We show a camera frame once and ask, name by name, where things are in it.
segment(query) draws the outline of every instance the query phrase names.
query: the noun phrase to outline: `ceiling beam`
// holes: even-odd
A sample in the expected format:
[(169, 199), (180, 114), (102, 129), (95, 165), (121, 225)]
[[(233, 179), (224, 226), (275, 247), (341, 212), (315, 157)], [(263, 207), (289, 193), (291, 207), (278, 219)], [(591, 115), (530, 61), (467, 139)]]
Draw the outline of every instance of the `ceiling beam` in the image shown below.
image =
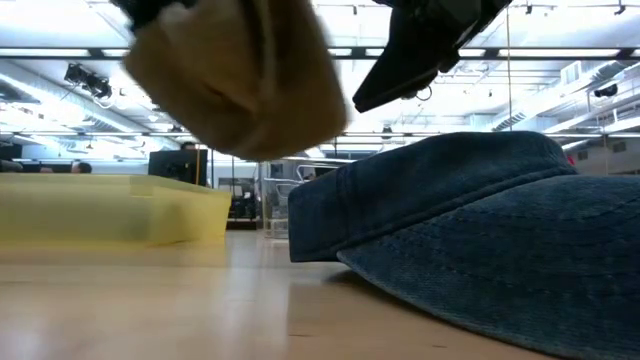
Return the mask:
[[(384, 46), (331, 46), (336, 60), (376, 60)], [(61, 48), (61, 47), (0, 47), (0, 59), (12, 60), (103, 60), (120, 61), (127, 48)], [(469, 47), (460, 50), (461, 60), (480, 61), (577, 61), (577, 60), (637, 60), (640, 48), (629, 47)]]

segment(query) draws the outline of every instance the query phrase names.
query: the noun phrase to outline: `tan cloth object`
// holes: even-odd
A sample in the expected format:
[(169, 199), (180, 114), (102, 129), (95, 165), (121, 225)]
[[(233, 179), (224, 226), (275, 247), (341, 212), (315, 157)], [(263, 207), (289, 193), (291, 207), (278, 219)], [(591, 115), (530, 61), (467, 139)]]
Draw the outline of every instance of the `tan cloth object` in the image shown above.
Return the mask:
[(259, 44), (240, 3), (163, 9), (137, 32), (127, 70), (156, 104), (224, 153), (269, 160), (339, 135), (345, 102), (308, 0), (253, 0)]

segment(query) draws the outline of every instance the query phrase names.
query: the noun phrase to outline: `yellow plastic container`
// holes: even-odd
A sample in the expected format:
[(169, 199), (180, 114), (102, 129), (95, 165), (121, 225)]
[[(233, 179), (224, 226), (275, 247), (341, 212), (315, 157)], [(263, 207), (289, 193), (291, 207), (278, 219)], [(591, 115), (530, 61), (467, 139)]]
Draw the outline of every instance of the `yellow plastic container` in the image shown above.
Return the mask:
[(230, 203), (155, 176), (0, 174), (0, 246), (220, 245)]

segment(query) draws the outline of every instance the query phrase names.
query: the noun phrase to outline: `ceiling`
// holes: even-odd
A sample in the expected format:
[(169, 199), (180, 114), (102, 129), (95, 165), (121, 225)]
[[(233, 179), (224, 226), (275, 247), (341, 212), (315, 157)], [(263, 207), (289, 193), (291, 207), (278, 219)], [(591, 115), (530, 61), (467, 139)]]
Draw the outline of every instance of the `ceiling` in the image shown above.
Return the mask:
[[(538, 47), (640, 49), (640, 0), (623, 0), (622, 3), (626, 10), (615, 15), (619, 10), (618, 0), (514, 1), (508, 13), (501, 13), (468, 47), (506, 49), (510, 46), (512, 49), (527, 48), (528, 51)], [(330, 46), (386, 44), (389, 8), (369, 0), (314, 0), (313, 4)], [(165, 114), (154, 111), (151, 100), (116, 60), (1, 59), (2, 48), (113, 49), (126, 48), (131, 41), (128, 19), (108, 0), (0, 0), (0, 76), (26, 86), (44, 88), (52, 94), (51, 101), (70, 104), (64, 110), (59, 108), (61, 105), (53, 108), (43, 105), (43, 109), (36, 109), (36, 113), (48, 113), (44, 116), (46, 121), (34, 122), (28, 127), (31, 131), (63, 131), (68, 128), (82, 132), (119, 132), (123, 131), (124, 126), (124, 129), (136, 132), (167, 132), (178, 124)], [(64, 80), (70, 63), (80, 63), (86, 69), (108, 77), (115, 95), (107, 101), (96, 103), (89, 93), (70, 86)], [(352, 96), (373, 63), (374, 60), (335, 61), (346, 98)], [(430, 90), (419, 94), (421, 98), (429, 98), (427, 101), (397, 100), (365, 114), (352, 110), (348, 132), (354, 135), (341, 137), (340, 142), (345, 143), (341, 148), (348, 149), (351, 146), (358, 150), (358, 146), (346, 144), (371, 143), (371, 137), (359, 137), (357, 133), (379, 132), (384, 126), (391, 126), (393, 132), (398, 133), (425, 134), (490, 131), (500, 127), (500, 124), (511, 124), (507, 128), (546, 131), (558, 126), (558, 123), (594, 113), (594, 109), (629, 99), (637, 93), (636, 85), (640, 85), (640, 81), (637, 80), (638, 69), (632, 67), (633, 62), (626, 63), (624, 71), (615, 73), (617, 78), (607, 80), (619, 84), (620, 92), (616, 97), (600, 99), (591, 96), (589, 91), (593, 90), (590, 87), (595, 86), (594, 81), (584, 82), (582, 87), (574, 83), (576, 88), (571, 91), (567, 87), (561, 88), (563, 69), (574, 63), (574, 60), (557, 59), (510, 63), (481, 59), (461, 61), (448, 74), (440, 74)], [(594, 69), (605, 63), (584, 61), (581, 73), (589, 77)], [(599, 79), (598, 84), (606, 85), (605, 80)], [(625, 104), (627, 108), (635, 105), (635, 101)], [(82, 123), (82, 119), (78, 120), (75, 114), (78, 110), (84, 112), (84, 120), (89, 121)], [(524, 120), (510, 120), (520, 112), (524, 113)], [(1, 114), (0, 131), (19, 131), (24, 128), (16, 125), (17, 115), (12, 115), (11, 123), (3, 123)], [(603, 113), (598, 117), (610, 115)], [(50, 119), (56, 119), (57, 123), (52, 124)], [(583, 132), (580, 126), (590, 126), (592, 122), (593, 118), (587, 118), (584, 122), (556, 132)], [(9, 137), (11, 141), (32, 143), (10, 135), (0, 135), (0, 140)], [(58, 139), (61, 137), (53, 137), (54, 141)], [(167, 137), (147, 141), (145, 146), (153, 144), (151, 148), (172, 148), (188, 139), (188, 136), (176, 139)], [(89, 140), (91, 136), (67, 136), (65, 141)], [(120, 147), (127, 146), (133, 145), (125, 142)], [(327, 145), (323, 149), (329, 151), (330, 147)]]

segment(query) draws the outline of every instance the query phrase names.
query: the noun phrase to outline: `wooden table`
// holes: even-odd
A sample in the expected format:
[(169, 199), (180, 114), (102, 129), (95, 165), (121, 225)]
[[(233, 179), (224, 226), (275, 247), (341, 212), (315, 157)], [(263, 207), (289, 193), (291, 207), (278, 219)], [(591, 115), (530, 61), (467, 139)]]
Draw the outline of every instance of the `wooden table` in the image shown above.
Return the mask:
[(0, 359), (548, 359), (435, 320), (344, 265), (291, 264), (286, 242), (255, 232), (185, 251), (0, 254)]

